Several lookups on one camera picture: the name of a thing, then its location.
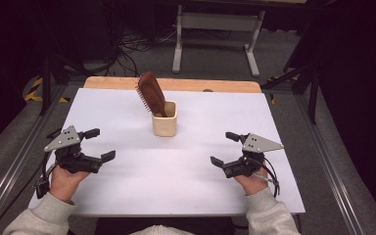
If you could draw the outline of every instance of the gray carpet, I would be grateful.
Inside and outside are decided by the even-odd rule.
[[[247,59],[242,50],[242,41],[249,39],[248,34],[233,32],[225,39],[217,39],[217,37],[201,31],[184,31],[183,35],[185,37],[179,74],[171,72],[174,48],[174,43],[171,40],[146,52],[134,51],[128,55],[134,60],[139,72],[154,71],[158,77],[256,80],[263,84],[271,76],[282,73],[283,66],[299,40],[294,32],[263,30],[258,37],[255,49],[260,77],[254,78],[250,74]],[[202,43],[194,43],[190,40],[191,38],[202,38],[208,42],[203,40]],[[217,44],[222,44],[222,46],[210,46],[208,45],[210,40],[217,41]],[[124,57],[120,57],[119,60],[127,67],[133,68],[131,61]],[[99,65],[88,64],[86,66],[91,69]],[[110,74],[114,76],[134,75],[130,70],[124,72],[118,64],[110,69]],[[83,77],[75,76],[66,87],[63,96],[71,98],[71,102],[73,102],[75,92],[82,84]],[[267,100],[304,200],[306,213],[301,215],[303,234],[352,234],[331,189],[324,167],[320,163],[318,150],[309,131],[310,126],[304,119],[306,114],[298,108],[297,97],[290,92],[285,92],[289,87],[290,84],[285,82],[276,89],[265,92],[274,94],[275,105],[270,103],[268,95]],[[36,138],[36,144],[32,146],[31,154],[2,209],[7,207],[39,165],[43,157],[43,147],[49,142],[45,138],[46,135],[63,126],[71,102],[56,102],[54,110]],[[13,163],[34,123],[40,119],[38,115],[40,107],[39,102],[28,102],[23,111],[0,135],[0,180]],[[345,184],[363,233],[376,234],[376,205],[353,167],[321,94],[319,94],[316,108],[316,120],[315,128],[319,130],[331,157],[330,160]],[[0,220],[0,234],[26,208],[34,190],[31,187],[32,184],[33,182],[26,187]],[[93,234],[96,221],[97,218],[72,216],[70,218],[71,230],[77,235]],[[247,222],[244,217],[236,217],[235,221],[237,223]],[[237,234],[248,234],[248,232],[247,230],[238,230]]]

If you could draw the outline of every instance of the person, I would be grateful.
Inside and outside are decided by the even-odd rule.
[[[261,168],[258,172],[267,176]],[[51,188],[35,209],[23,211],[3,234],[67,234],[68,218],[76,205],[71,200],[79,183],[89,175],[88,172],[70,173],[56,166],[51,179]],[[249,210],[250,234],[299,234],[294,219],[281,202],[276,201],[270,192],[267,181],[252,175],[236,176],[235,180],[243,187]],[[178,228],[154,225],[133,235],[148,234],[192,234]]]

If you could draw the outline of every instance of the wooden brush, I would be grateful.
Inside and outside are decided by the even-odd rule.
[[[147,71],[140,76],[136,91],[149,112],[167,118],[165,96],[153,72]]]

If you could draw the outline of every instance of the yellow object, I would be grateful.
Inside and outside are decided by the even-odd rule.
[[[176,102],[165,101],[164,111],[168,117],[162,117],[161,114],[152,114],[154,134],[161,137],[171,137],[176,134],[176,118],[178,115]]]

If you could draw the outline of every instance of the brush bristles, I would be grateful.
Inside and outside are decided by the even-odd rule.
[[[149,109],[148,103],[146,103],[145,97],[143,97],[142,91],[140,90],[139,86],[136,87],[136,92],[139,95],[140,99],[142,100],[142,103],[145,106],[146,110],[150,112],[151,109]]]

